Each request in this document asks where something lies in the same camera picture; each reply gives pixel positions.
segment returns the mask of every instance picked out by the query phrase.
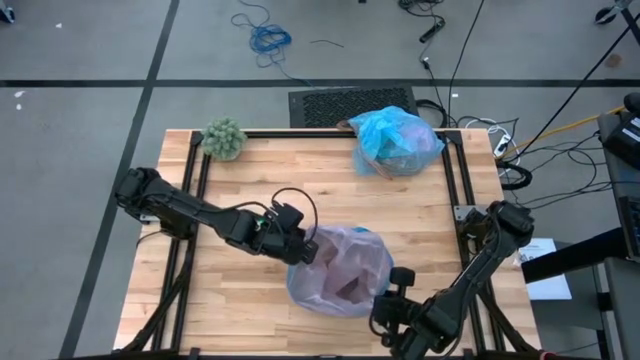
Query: pink plastic bag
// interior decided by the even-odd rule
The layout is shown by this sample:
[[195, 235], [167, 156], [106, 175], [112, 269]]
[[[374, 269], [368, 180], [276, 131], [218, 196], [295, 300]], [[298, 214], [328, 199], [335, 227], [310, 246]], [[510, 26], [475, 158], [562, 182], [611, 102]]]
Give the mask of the pink plastic bag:
[[291, 299], [326, 315], [368, 316], [373, 298], [389, 288], [393, 267], [382, 238], [362, 228], [320, 226], [314, 241], [318, 252], [313, 263], [289, 267]]

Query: white paper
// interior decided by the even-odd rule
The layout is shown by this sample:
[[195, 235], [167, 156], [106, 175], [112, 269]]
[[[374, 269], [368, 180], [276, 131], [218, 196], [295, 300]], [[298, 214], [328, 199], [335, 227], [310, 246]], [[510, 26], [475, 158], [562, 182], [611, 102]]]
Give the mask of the white paper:
[[[534, 238], [529, 245], [518, 250], [518, 253], [520, 262], [523, 263], [555, 251], [553, 239]], [[527, 284], [527, 291], [531, 300], [571, 300], [571, 291], [564, 274]]]

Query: white cable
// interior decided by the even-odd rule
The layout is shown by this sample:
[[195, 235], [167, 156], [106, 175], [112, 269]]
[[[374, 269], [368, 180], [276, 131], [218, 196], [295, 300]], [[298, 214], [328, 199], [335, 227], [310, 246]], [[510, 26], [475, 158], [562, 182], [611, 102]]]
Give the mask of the white cable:
[[[513, 136], [511, 136], [511, 134], [509, 134], [507, 129], [505, 129], [502, 126], [498, 125], [498, 123], [493, 119], [489, 119], [489, 118], [479, 118], [479, 119], [480, 120], [473, 119], [473, 120], [469, 121], [464, 126], [464, 128], [468, 129], [469, 125], [471, 125], [473, 123], [476, 123], [476, 122], [484, 123], [486, 121], [486, 122], [490, 122], [490, 123], [494, 124], [494, 125], [489, 126], [489, 128], [487, 129], [487, 132], [489, 134], [495, 134], [495, 133], [497, 133], [499, 131], [499, 132], [502, 132], [504, 135], [507, 135], [511, 139], [510, 142], [513, 144], [514, 148], [516, 149], [516, 155], [517, 155], [516, 166], [520, 165], [520, 150], [518, 150], [518, 144], [516, 144], [516, 142], [513, 141]], [[505, 171], [503, 171], [500, 174], [498, 174], [498, 176], [502, 177], [502, 176], [504, 176], [504, 174], [506, 174], [509, 171], [511, 171], [511, 169], [506, 169]]]

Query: robotic arm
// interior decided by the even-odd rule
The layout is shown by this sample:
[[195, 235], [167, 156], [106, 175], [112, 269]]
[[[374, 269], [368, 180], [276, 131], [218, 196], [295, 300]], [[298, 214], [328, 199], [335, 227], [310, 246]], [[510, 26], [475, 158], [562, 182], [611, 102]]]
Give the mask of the robotic arm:
[[298, 226], [304, 215], [289, 204], [273, 203], [264, 215], [232, 206], [221, 209], [180, 191], [154, 169], [130, 169], [116, 191], [118, 205], [131, 216], [154, 215], [162, 231], [189, 239], [198, 223], [212, 227], [224, 241], [251, 255], [266, 255], [286, 264], [310, 264], [318, 250], [305, 241]]
[[[482, 215], [472, 210], [460, 225], [461, 235], [482, 236], [484, 247], [456, 278], [423, 304], [405, 297], [406, 288], [413, 286], [415, 273], [406, 268], [394, 268], [391, 282], [397, 291], [386, 291], [374, 300], [371, 325], [375, 321], [385, 329], [378, 333], [382, 345], [391, 348], [395, 359], [423, 359], [428, 350], [443, 352], [459, 338], [469, 303], [481, 286], [496, 271], [502, 261], [518, 248], [527, 245], [533, 234], [533, 219], [529, 211], [506, 201], [494, 202]], [[399, 332], [400, 325], [407, 325]]]

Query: clear plastic bag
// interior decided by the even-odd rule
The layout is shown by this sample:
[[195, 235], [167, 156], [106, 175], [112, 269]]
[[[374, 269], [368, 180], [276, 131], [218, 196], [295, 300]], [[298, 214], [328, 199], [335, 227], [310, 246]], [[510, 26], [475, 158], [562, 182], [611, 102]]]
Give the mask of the clear plastic bag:
[[368, 316], [374, 297], [389, 288], [393, 267], [382, 238], [363, 228], [319, 226], [314, 241], [315, 260], [287, 272], [293, 302], [326, 315]]
[[360, 175], [415, 175], [444, 148], [429, 124], [396, 106], [360, 114], [348, 122], [358, 135], [353, 160]]

